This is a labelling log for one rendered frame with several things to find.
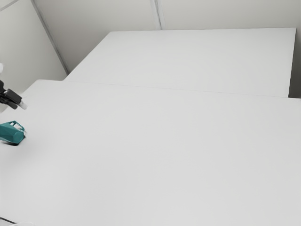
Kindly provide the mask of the teal faceted mug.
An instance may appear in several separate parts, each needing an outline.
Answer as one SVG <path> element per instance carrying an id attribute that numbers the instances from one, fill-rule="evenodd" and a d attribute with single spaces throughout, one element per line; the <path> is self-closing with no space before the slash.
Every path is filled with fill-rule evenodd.
<path id="1" fill-rule="evenodd" d="M 13 144 L 23 141 L 25 128 L 17 121 L 10 121 L 0 124 L 0 140 Z"/>

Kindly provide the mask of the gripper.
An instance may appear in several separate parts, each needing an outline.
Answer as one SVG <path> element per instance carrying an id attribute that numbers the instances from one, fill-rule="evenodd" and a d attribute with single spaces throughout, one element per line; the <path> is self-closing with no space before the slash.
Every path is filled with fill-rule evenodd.
<path id="1" fill-rule="evenodd" d="M 6 104 L 12 109 L 17 109 L 18 107 L 24 110 L 27 109 L 27 105 L 22 101 L 22 97 L 10 89 L 6 90 L 2 80 L 0 80 L 0 103 Z"/>

